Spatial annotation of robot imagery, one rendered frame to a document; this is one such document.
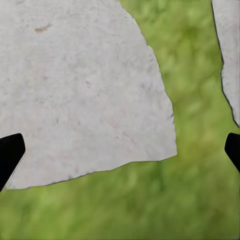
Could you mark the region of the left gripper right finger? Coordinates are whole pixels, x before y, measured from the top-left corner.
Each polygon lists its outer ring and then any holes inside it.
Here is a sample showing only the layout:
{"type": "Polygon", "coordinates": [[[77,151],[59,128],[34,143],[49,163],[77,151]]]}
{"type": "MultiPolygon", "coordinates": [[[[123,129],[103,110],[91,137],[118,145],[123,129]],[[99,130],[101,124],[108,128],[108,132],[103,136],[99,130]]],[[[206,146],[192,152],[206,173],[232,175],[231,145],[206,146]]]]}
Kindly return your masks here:
{"type": "Polygon", "coordinates": [[[225,143],[225,152],[240,172],[240,135],[229,133],[225,143]]]}

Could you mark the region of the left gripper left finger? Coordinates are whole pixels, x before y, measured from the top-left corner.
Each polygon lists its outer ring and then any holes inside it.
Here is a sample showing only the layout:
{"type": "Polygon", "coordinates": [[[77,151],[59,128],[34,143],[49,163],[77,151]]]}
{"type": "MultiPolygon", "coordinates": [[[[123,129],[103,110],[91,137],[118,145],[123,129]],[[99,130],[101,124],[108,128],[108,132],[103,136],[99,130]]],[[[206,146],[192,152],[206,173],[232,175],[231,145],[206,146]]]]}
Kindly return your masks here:
{"type": "Polygon", "coordinates": [[[21,133],[0,138],[0,192],[26,152],[21,133]]]}

